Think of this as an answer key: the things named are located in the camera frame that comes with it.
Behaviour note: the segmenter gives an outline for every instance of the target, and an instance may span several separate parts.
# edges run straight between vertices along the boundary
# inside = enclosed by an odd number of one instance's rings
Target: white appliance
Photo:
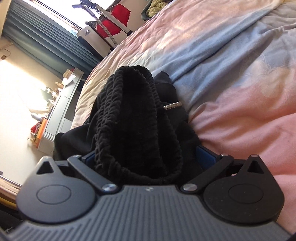
[[[80,30],[77,34],[78,41],[82,43],[93,55],[100,59],[98,53],[105,58],[113,48],[101,38],[101,36],[92,29],[91,26],[86,26]]]

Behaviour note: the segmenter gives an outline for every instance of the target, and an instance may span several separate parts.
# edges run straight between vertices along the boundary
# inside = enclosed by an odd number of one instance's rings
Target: orange box
[[[36,143],[36,147],[37,148],[39,146],[39,143],[40,143],[41,138],[43,137],[43,134],[44,134],[44,131],[45,131],[45,127],[47,125],[47,122],[48,122],[48,119],[43,118],[43,121],[41,123],[41,126],[39,128],[39,131],[37,133],[37,137],[36,137],[36,140],[35,140],[35,143]]]

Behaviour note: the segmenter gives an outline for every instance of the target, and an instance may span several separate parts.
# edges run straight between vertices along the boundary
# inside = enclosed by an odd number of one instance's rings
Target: red cloth
[[[125,26],[127,26],[128,24],[128,19],[130,16],[130,10],[128,10],[127,8],[125,8],[123,5],[121,4],[117,4],[115,5],[112,10],[110,11],[111,15],[114,16],[115,18],[117,18],[120,22],[122,22]],[[119,34],[121,29],[116,26],[114,23],[112,23],[110,20],[104,18],[104,20],[102,21],[102,23],[104,24],[104,26],[109,30],[109,32],[113,35]],[[103,37],[103,38],[107,38],[108,35],[106,34],[106,32],[102,29],[102,27],[100,25],[97,25],[96,27],[96,31]]]
[[[31,127],[31,132],[35,133],[37,126],[40,124],[40,122],[38,122],[36,125],[34,125],[33,127]]]

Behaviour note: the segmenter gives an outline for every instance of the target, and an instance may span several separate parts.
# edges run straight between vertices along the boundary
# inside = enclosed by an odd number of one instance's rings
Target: bed
[[[295,0],[175,0],[92,71],[72,127],[120,66],[165,71],[205,147],[261,156],[285,195],[278,223],[294,233],[295,46]]]

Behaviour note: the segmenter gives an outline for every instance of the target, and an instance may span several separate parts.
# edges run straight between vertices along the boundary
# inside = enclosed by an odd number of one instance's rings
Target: wall
[[[146,0],[121,0],[119,4],[122,4],[125,6],[128,10],[131,11],[130,17],[128,19],[128,25],[127,27],[131,29],[133,32],[139,29],[145,21],[141,18],[141,12],[148,4],[148,1]],[[115,40],[117,43],[122,42],[124,39],[127,38],[127,35],[125,32],[121,31],[119,34],[114,35]]]
[[[0,48],[10,44],[0,39]],[[0,60],[0,171],[3,176],[23,184],[44,153],[31,146],[27,137],[37,123],[28,109],[28,103],[38,99],[35,85],[54,88],[59,78],[20,51],[14,45],[6,60]],[[0,50],[0,56],[7,52]]]
[[[0,37],[11,0],[0,0]]]

